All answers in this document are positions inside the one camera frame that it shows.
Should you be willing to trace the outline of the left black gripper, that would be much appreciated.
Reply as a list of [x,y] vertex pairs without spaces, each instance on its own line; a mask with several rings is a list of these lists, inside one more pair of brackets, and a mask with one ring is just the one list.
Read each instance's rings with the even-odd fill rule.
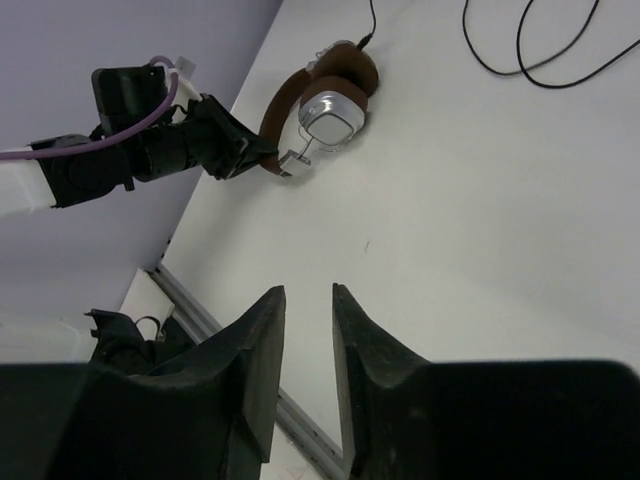
[[[104,68],[93,72],[100,127],[91,138],[121,133],[166,99],[161,67]],[[197,166],[218,180],[255,166],[278,170],[277,146],[233,120],[211,96],[172,106],[151,126],[118,144],[133,177],[152,181]]]

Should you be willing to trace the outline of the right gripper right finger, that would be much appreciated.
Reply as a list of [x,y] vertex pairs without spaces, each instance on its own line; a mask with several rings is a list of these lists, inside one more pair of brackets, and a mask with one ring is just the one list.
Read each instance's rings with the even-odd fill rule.
[[635,479],[639,378],[609,360],[433,363],[332,289],[349,479]]

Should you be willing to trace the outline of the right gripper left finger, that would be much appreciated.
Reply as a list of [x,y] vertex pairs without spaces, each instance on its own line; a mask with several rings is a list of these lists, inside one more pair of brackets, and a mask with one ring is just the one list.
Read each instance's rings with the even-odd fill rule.
[[[286,310],[281,286],[250,308],[278,294]],[[210,338],[143,375],[96,362],[3,366],[2,477],[258,478],[273,435],[242,412],[237,355],[249,341],[222,334],[239,343]]]

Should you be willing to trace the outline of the brown silver headphones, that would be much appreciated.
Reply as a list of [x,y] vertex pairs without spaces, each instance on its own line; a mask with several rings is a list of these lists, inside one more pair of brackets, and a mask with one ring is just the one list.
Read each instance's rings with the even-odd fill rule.
[[259,136],[277,147],[285,123],[298,108],[299,127],[329,150],[341,148],[365,125],[380,76],[365,43],[341,40],[295,71],[272,97]]

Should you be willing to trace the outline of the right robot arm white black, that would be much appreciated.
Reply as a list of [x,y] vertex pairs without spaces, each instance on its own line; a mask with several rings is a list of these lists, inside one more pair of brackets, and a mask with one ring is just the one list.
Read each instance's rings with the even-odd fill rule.
[[[94,310],[82,362],[1,368],[5,479],[257,479],[269,461],[285,292],[202,343]],[[639,378],[607,360],[433,363],[335,285],[342,479],[635,479]]]

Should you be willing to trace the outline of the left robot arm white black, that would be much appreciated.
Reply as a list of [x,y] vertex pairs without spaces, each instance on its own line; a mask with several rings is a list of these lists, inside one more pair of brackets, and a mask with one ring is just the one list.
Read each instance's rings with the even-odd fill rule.
[[196,167],[227,180],[276,152],[166,57],[97,69],[91,81],[100,123],[90,135],[2,152],[2,215],[67,208]]

